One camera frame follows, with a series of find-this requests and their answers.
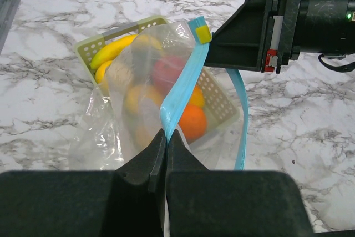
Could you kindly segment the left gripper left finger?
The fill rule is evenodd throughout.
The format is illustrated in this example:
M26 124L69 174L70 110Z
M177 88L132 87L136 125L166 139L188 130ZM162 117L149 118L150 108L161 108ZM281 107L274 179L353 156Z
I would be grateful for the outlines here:
M2 236L163 236L165 133L110 171L1 174Z

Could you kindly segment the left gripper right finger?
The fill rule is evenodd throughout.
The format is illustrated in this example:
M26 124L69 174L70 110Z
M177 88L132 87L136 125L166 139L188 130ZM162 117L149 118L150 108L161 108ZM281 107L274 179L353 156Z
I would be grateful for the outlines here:
M295 181L278 171L206 169L174 132L166 196L171 236L313 236Z

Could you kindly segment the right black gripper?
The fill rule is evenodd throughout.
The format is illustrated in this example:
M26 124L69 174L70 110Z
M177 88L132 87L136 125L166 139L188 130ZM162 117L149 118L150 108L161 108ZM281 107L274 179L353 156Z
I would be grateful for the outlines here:
M300 4L301 0L245 0L212 35L206 65L279 73L292 58Z

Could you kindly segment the red apple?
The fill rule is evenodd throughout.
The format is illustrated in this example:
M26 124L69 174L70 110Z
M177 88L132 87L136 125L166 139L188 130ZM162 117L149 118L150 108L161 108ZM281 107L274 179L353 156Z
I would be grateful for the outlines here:
M151 77L153 85L162 95L170 92L185 64L186 59L180 57L163 57L155 62Z

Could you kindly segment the clear zip top bag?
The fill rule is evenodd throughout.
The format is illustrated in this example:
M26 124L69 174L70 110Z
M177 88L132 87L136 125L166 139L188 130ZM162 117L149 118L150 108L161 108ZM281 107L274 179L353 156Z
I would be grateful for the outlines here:
M199 17L160 17L77 44L95 80L69 149L71 170L103 171L102 236L236 236L235 171L249 107L237 70L231 100L204 67Z

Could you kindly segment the pale green plastic basket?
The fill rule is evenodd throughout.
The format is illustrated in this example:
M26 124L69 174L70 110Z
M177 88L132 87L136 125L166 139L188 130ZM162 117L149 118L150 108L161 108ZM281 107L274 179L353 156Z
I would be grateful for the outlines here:
M166 24L168 22L165 17L155 15L136 22L122 23L107 32L77 42L74 45L74 50L82 65L86 67L92 83L97 85L95 71L91 69L90 63L99 50L113 41L129 36L131 32L140 33L151 26ZM197 84L205 98L205 112L209 120L207 133L213 133L217 130L223 131L239 119L239 107L227 96L226 91L209 70L206 68L202 69Z

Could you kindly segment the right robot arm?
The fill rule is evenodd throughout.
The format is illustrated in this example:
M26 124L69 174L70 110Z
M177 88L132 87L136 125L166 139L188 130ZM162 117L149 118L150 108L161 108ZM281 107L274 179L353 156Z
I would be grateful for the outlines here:
M354 53L354 0L245 0L213 34L205 65L279 73L302 52Z

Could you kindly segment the yellow orange mango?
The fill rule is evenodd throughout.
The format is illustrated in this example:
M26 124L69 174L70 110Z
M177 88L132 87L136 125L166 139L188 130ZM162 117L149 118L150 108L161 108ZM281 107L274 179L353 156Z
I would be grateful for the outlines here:
M199 108L204 108L205 106L205 98L203 92L197 85L191 94L189 104L196 105Z

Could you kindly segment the orange tangerine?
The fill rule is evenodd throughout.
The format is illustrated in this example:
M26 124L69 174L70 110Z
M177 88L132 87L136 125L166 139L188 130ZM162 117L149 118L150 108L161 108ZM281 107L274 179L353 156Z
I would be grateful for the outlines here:
M188 104L178 122L185 139L192 143L201 138L207 131L207 116L202 108Z

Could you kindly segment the yellow lemon lower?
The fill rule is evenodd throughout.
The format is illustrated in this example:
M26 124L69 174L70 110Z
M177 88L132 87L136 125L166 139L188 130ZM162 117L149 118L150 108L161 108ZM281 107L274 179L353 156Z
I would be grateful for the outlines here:
M164 96L150 84L136 84L125 93L122 113L139 119L159 119Z

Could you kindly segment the yellow lemon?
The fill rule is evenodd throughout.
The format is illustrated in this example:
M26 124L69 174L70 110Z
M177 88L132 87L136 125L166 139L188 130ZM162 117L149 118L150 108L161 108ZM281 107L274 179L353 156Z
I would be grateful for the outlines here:
M112 62L112 60L109 60L103 63L95 73L95 81L104 94L108 94L108 83L105 77L105 73L106 69L111 65Z
M150 84L136 84L125 93L122 113L139 119L159 119L164 96Z

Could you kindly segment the yellow lemon upper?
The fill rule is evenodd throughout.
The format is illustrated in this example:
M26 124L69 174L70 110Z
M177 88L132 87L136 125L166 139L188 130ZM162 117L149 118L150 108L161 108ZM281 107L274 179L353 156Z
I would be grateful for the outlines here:
M112 60L109 60L103 63L95 73L95 81L104 94L108 94L108 83L105 77L105 73L106 69L111 65L112 62Z

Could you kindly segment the yellow banana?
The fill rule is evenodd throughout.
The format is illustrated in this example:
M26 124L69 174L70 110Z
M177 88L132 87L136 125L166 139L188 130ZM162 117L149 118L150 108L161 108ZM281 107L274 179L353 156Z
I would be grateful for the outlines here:
M93 57L90 68L97 70L103 63L114 60L137 36L138 34L132 34L105 45Z

